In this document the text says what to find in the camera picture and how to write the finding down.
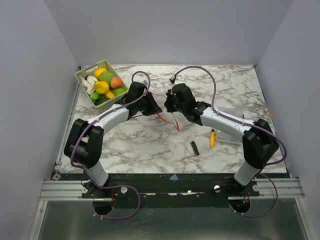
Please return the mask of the clear zip top bag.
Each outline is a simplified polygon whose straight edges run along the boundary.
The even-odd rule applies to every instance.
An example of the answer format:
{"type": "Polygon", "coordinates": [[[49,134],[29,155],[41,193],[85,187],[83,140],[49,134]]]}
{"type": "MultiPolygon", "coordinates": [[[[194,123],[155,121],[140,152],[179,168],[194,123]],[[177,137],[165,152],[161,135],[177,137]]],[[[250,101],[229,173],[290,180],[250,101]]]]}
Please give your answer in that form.
{"type": "Polygon", "coordinates": [[[155,83],[150,85],[149,91],[162,112],[150,116],[140,116],[138,122],[151,132],[167,134],[179,133],[182,130],[182,125],[176,116],[177,114],[168,112],[165,107],[167,100],[166,88],[155,83]]]}

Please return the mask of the small yellow toy pepper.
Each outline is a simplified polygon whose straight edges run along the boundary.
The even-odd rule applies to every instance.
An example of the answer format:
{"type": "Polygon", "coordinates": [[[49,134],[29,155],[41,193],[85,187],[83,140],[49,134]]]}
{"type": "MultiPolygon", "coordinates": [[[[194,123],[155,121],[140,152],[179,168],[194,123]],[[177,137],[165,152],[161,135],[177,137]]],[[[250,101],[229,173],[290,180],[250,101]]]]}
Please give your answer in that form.
{"type": "Polygon", "coordinates": [[[108,99],[113,99],[115,97],[115,94],[111,91],[111,90],[108,90],[104,96],[108,99]]]}

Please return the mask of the yellow toy lemon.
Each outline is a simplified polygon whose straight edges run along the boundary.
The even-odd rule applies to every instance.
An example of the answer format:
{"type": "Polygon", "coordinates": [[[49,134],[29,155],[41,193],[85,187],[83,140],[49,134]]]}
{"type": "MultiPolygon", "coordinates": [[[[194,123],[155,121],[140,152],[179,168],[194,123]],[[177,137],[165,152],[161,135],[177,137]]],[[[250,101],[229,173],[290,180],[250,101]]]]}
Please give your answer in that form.
{"type": "Polygon", "coordinates": [[[110,90],[109,84],[104,81],[96,81],[94,84],[94,90],[100,94],[104,95],[107,91],[110,90]]]}

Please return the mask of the green toy vegetable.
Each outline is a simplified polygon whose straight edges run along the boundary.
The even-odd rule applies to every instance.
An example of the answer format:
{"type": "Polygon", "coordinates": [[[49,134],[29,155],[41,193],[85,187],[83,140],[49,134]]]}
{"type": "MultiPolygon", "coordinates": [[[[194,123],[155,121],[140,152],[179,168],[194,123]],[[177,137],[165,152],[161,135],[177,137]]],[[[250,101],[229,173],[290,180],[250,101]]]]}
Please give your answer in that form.
{"type": "Polygon", "coordinates": [[[89,95],[89,98],[92,102],[95,102],[101,98],[101,95],[98,94],[97,92],[93,92],[92,94],[89,95]]]}

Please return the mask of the white toy garlic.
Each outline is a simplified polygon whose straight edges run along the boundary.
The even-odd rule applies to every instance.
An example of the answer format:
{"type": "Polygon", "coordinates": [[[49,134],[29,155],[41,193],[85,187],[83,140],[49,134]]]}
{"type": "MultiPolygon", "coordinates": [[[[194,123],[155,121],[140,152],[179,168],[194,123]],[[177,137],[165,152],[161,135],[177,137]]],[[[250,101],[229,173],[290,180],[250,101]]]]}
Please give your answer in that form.
{"type": "Polygon", "coordinates": [[[97,81],[98,81],[97,78],[92,75],[88,75],[86,77],[83,77],[83,76],[80,77],[80,83],[88,95],[92,94],[95,91],[95,83],[97,81]]]}

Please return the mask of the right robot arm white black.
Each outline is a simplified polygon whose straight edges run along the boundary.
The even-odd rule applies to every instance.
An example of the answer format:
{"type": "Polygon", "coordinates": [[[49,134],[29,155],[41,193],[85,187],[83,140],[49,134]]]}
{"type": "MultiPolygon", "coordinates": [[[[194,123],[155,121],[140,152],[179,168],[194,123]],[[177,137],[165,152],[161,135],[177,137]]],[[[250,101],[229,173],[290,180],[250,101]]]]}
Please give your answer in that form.
{"type": "Polygon", "coordinates": [[[230,183],[230,191],[236,196],[247,192],[248,183],[279,149],[266,120],[250,121],[214,110],[209,103],[197,101],[184,83],[167,91],[164,106],[168,113],[179,112],[191,123],[219,130],[242,142],[244,163],[230,183]]]}

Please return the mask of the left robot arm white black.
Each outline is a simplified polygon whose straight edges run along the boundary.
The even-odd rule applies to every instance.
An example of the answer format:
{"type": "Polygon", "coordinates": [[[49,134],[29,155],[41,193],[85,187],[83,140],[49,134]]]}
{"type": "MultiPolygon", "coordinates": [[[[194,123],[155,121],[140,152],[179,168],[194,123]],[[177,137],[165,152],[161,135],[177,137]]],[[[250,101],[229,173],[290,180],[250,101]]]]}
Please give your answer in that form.
{"type": "Polygon", "coordinates": [[[138,112],[150,116],[161,113],[162,109],[148,87],[134,81],[124,100],[117,101],[110,109],[96,117],[89,120],[79,118],[72,124],[64,146],[64,155],[74,167],[84,170],[95,183],[93,191],[101,198],[107,197],[111,191],[111,185],[107,182],[109,175],[100,162],[104,135],[138,112]]]}

